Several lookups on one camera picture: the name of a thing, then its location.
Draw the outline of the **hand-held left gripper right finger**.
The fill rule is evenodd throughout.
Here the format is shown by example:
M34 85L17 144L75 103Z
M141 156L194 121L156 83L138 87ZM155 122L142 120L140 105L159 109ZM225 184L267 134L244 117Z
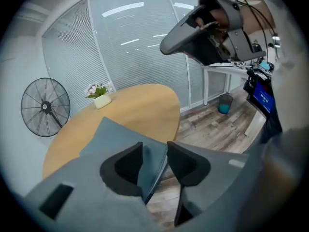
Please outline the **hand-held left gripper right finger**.
M167 143L168 164L180 183L174 220L179 226L215 203L232 185L248 155L209 150L180 142Z

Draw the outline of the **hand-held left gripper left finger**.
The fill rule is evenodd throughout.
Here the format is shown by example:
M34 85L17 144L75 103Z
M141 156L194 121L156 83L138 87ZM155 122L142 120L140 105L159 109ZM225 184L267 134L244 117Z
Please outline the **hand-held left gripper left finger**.
M45 232L161 232L138 184L141 142L71 160L40 182L25 202Z

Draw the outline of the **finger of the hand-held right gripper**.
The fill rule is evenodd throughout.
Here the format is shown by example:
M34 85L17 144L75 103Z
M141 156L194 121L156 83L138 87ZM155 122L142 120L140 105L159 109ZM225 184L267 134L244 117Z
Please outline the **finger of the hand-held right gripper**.
M199 5L190 11L178 24L164 37L160 51L164 55L183 52L191 56L199 56L211 49L208 32L201 29L197 18L209 15L204 5Z

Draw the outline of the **person's right hand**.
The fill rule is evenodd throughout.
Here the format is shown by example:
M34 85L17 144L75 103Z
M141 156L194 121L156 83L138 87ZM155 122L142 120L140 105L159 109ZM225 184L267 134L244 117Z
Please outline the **person's right hand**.
M196 18L196 23L201 28L210 22L216 22L221 30L227 30L229 28L228 18L222 9L215 9L210 12L202 11L199 17Z

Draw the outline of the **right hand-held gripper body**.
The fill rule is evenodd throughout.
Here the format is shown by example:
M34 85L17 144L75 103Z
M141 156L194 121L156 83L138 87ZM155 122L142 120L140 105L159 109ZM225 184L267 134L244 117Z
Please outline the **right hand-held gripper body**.
M211 49L199 56L186 54L196 62L208 66L214 63L246 62L266 56L263 50L255 51L247 33L244 31L244 19L238 0L198 0L198 6L204 5L208 12L222 9L229 21L227 30L219 29L216 22L210 22L201 28L208 32Z

